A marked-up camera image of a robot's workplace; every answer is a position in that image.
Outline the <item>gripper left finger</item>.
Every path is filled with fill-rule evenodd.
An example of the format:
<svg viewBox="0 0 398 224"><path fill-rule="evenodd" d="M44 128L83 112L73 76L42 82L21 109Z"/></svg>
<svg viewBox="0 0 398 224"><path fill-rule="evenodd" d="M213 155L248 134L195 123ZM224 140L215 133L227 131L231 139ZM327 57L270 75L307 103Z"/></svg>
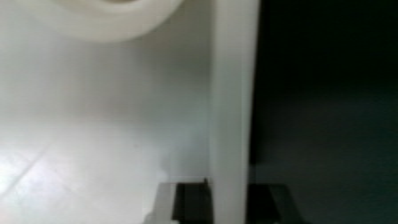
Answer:
<svg viewBox="0 0 398 224"><path fill-rule="evenodd" d="M208 180L176 185L172 220L177 224L213 224L211 190Z"/></svg>

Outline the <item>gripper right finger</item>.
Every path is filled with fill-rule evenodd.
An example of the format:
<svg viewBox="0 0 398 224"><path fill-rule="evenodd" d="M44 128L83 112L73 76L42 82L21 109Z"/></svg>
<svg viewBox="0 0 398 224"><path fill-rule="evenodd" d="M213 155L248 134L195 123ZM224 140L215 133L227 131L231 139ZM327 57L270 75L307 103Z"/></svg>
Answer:
<svg viewBox="0 0 398 224"><path fill-rule="evenodd" d="M248 185L247 224L309 224L286 185Z"/></svg>

